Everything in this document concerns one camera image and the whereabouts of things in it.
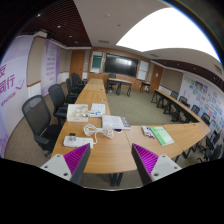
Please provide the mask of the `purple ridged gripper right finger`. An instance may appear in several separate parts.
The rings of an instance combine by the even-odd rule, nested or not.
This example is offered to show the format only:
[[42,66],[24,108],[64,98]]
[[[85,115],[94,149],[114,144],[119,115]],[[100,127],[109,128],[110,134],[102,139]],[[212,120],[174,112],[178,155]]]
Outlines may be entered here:
[[157,155],[137,144],[132,144],[132,156],[143,185],[181,170],[181,167],[167,155]]

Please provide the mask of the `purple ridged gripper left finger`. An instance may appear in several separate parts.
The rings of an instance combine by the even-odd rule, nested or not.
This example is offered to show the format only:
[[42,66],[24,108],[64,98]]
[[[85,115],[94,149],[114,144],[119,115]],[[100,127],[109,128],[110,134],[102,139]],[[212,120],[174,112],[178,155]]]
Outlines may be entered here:
[[90,144],[85,144],[65,155],[56,154],[41,169],[79,185],[89,156]]

